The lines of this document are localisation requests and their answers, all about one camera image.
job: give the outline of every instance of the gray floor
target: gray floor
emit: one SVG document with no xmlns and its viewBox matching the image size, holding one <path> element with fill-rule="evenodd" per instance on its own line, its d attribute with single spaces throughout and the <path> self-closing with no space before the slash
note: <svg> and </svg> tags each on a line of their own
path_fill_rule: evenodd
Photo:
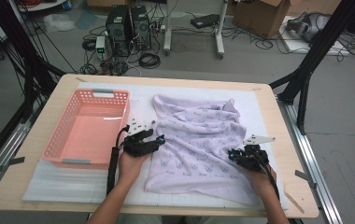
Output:
<svg viewBox="0 0 355 224">
<path fill-rule="evenodd" d="M 65 13 L 73 21 L 88 16 L 78 9 Z M 190 27 L 188 20 L 179 18 L 174 22 Z M 81 38 L 92 28 L 104 24 L 105 19 L 92 18 L 88 22 L 87 29 L 50 34 L 76 70 L 83 65 Z M 43 35 L 41 39 L 51 63 L 64 71 L 72 71 Z M 239 35 L 234 40 L 224 38 L 224 47 L 226 54 L 220 60 L 215 53 L 213 36 L 174 34 L 170 55 L 166 57 L 162 50 L 159 52 L 160 67 L 154 70 L 139 68 L 140 74 L 131 69 L 127 76 L 270 83 L 292 72 L 305 57 L 303 54 L 281 54 L 276 46 L 269 50 L 259 49 L 247 35 Z M 22 101 L 9 60 L 0 61 L 0 131 Z M 355 57 L 348 56 L 338 62 L 335 57 L 328 56 L 319 65 L 311 79 L 305 130 L 343 222 L 355 223 Z M 86 216 L 81 213 L 0 212 L 0 223 L 12 220 L 18 223 L 84 223 Z M 251 219 L 248 223 L 255 222 L 265 223 L 263 219 Z M 304 219 L 304 222 L 326 223 L 322 215 Z"/>
</svg>

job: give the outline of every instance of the black metal pole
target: black metal pole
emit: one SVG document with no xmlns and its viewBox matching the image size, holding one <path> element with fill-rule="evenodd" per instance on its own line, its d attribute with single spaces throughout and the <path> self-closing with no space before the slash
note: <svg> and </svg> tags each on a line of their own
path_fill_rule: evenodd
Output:
<svg viewBox="0 0 355 224">
<path fill-rule="evenodd" d="M 315 39 L 312 48 L 308 51 L 300 66 L 293 73 L 270 84 L 271 88 L 274 89 L 288 83 L 285 90 L 278 95 L 278 99 L 285 104 L 291 105 L 300 92 L 297 126 L 301 134 L 305 134 L 305 110 L 310 78 L 354 16 L 355 0 L 342 0 L 324 29 Z"/>
</svg>

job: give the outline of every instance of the cardboard box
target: cardboard box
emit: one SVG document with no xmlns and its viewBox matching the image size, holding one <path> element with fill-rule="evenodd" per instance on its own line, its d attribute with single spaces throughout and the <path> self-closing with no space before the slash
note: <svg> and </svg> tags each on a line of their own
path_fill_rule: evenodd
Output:
<svg viewBox="0 0 355 224">
<path fill-rule="evenodd" d="M 248 29 L 262 38 L 275 35 L 289 7 L 301 0 L 257 0 L 253 3 L 238 3 L 234 14 L 234 25 Z"/>
<path fill-rule="evenodd" d="M 320 12 L 332 15 L 341 0 L 305 0 L 289 8 L 288 16 L 298 17 L 303 12 Z"/>
<path fill-rule="evenodd" d="M 93 11 L 110 11 L 113 5 L 127 5 L 130 6 L 132 0 L 87 0 L 87 6 Z"/>
</svg>

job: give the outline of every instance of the lavender towel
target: lavender towel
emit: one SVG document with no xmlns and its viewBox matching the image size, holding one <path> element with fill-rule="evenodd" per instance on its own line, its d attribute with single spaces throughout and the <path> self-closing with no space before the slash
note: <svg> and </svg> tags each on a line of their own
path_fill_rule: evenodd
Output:
<svg viewBox="0 0 355 224">
<path fill-rule="evenodd" d="M 258 197 L 242 168 L 228 159 L 246 128 L 239 124 L 234 100 L 194 101 L 155 95 L 155 135 L 166 143 L 153 153 L 146 191 L 198 191 L 237 203 L 256 204 Z"/>
</svg>

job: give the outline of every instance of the hand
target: hand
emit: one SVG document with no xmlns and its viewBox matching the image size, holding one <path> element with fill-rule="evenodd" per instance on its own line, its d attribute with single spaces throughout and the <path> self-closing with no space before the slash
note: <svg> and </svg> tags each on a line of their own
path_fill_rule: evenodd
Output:
<svg viewBox="0 0 355 224">
<path fill-rule="evenodd" d="M 277 173 L 273 170 L 273 168 L 267 164 L 267 169 L 269 169 L 271 175 L 277 181 Z M 271 180 L 268 177 L 267 173 L 263 171 L 258 172 L 250 170 L 247 170 L 247 172 L 251 176 L 252 185 L 260 197 L 266 197 L 270 193 L 275 194 L 274 187 L 271 184 Z"/>
<path fill-rule="evenodd" d="M 133 157 L 126 152 L 122 152 L 119 158 L 119 181 L 117 184 L 130 188 L 140 174 L 143 162 L 150 154 L 142 157 Z"/>
</svg>

